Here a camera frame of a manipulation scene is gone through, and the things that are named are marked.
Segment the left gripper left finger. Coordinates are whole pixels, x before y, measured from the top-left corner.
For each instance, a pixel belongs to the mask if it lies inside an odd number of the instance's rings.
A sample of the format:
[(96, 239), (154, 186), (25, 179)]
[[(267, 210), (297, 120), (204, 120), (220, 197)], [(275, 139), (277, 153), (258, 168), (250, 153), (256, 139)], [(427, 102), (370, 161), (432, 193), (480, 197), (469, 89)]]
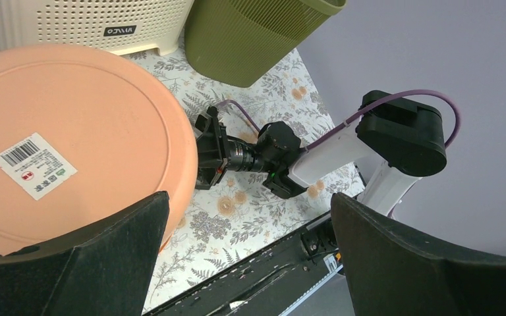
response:
[(169, 195), (156, 192), (0, 255), (0, 315), (140, 315), (168, 218)]

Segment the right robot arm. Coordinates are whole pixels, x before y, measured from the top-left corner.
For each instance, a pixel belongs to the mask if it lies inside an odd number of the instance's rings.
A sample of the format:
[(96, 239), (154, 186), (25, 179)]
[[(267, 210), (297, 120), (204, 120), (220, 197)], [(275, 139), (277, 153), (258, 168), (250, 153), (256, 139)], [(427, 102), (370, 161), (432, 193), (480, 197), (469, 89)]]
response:
[(228, 171), (258, 172), (266, 173), (263, 185), (272, 194), (290, 199), (346, 164), (376, 154), (381, 166), (358, 200), (387, 215), (417, 181), (447, 164), (441, 114), (413, 101), (413, 95), (368, 92), (353, 116), (307, 146), (283, 121), (263, 126), (253, 144), (230, 136), (217, 107), (210, 107), (195, 122), (196, 189), (209, 190)]

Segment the green mesh waste bin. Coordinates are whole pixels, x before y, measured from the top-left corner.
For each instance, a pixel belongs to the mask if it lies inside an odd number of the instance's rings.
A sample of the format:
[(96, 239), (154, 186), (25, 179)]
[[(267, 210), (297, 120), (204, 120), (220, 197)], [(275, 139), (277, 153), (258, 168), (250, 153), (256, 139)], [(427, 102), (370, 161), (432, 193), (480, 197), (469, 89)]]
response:
[(346, 1), (195, 1), (184, 27), (190, 66), (247, 88), (303, 42)]

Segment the cream perforated basket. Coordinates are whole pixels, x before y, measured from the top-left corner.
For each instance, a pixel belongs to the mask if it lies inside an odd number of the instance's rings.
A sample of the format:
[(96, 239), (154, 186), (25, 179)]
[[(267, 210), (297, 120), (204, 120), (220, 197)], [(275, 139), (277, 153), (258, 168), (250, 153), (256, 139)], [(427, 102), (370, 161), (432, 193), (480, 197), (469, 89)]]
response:
[(0, 1), (0, 51), (42, 43), (83, 45), (127, 55), (167, 55), (193, 5), (180, 0)]

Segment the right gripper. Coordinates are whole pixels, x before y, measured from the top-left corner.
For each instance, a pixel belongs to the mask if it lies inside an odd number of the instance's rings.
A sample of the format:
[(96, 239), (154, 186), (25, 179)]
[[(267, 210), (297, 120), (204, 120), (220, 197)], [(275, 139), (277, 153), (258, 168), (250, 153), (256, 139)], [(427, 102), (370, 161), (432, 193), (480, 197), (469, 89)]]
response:
[(302, 154), (301, 139), (283, 121), (263, 126), (255, 144), (229, 136), (211, 106), (196, 119), (198, 174), (195, 188), (209, 190), (228, 171), (267, 174), (263, 186), (269, 190), (301, 190), (289, 178), (289, 169)]

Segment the orange bucket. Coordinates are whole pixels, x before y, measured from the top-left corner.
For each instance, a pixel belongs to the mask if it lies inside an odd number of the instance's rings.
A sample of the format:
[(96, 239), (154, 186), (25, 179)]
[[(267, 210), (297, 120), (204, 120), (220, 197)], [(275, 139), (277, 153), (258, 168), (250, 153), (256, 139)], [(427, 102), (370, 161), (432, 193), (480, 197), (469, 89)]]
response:
[(198, 154), (175, 96), (136, 63), (42, 44), (0, 52), (0, 255), (169, 194), (166, 244)]

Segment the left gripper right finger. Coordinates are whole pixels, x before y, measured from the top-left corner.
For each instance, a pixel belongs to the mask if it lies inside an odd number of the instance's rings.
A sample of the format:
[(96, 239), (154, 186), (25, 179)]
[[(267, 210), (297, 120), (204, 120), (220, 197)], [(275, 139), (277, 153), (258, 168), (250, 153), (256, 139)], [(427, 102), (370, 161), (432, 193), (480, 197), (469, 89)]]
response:
[(342, 193), (330, 214), (356, 315), (506, 315), (506, 256), (446, 242)]

